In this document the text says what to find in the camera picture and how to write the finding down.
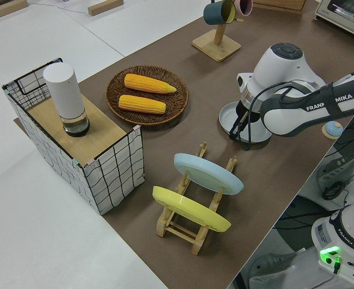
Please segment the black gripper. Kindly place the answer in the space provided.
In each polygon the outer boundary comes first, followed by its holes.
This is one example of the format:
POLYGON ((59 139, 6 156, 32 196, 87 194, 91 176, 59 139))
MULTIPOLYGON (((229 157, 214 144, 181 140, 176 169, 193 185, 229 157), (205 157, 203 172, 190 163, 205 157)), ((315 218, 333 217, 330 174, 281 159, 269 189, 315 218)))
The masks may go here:
POLYGON ((229 138, 231 140, 239 140, 240 134, 245 129, 246 124, 257 122, 260 118, 259 113, 250 111, 244 106, 242 101, 239 101, 236 106, 236 114, 237 119, 229 131, 229 138))

